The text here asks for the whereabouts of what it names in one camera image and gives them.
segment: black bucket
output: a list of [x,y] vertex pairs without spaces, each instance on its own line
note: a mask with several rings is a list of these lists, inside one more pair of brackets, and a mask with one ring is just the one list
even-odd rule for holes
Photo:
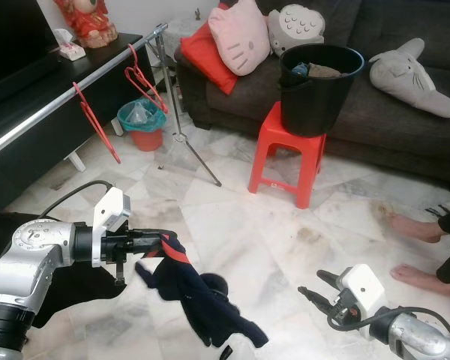
[[[292,72],[300,62],[328,66],[343,75],[303,77]],[[318,137],[332,129],[355,76],[364,67],[360,53],[321,43],[288,49],[280,57],[282,124],[292,134]]]

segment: white wall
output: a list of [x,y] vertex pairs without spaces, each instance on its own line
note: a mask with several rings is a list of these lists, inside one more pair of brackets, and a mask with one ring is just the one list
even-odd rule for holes
[[[53,0],[37,0],[50,28],[68,29]],[[106,0],[109,18],[117,31],[147,35],[159,23],[182,17],[194,17],[197,8],[208,17],[218,0]]]

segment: bare foot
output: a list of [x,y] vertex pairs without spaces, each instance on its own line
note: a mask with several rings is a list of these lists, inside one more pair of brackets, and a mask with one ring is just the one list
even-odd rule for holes
[[388,215],[388,223],[397,233],[423,242],[439,242],[440,237],[446,234],[437,222],[422,223],[394,213]]
[[437,276],[418,270],[410,265],[400,265],[390,271],[390,275],[402,283],[450,296],[450,283],[443,283]]

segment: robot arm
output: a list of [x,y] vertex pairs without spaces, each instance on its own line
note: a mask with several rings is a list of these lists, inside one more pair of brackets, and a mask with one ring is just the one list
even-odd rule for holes
[[368,265],[348,268],[340,276],[319,270],[319,278],[340,291],[332,305],[320,294],[299,287],[320,311],[328,324],[338,331],[357,329],[368,340],[377,339],[404,360],[450,360],[450,337],[430,324],[417,319],[412,312],[441,316],[418,307],[390,310],[382,284]]
[[112,187],[95,206],[93,227],[38,219],[13,234],[0,259],[0,360],[21,360],[21,350],[40,310],[53,272],[74,262],[101,261],[117,265],[117,284],[123,284],[127,253],[161,249],[162,230],[128,229],[130,198]]

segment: television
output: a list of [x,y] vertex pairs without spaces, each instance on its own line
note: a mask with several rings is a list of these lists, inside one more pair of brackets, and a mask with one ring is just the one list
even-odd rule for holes
[[54,71],[58,47],[36,0],[0,0],[0,101]]

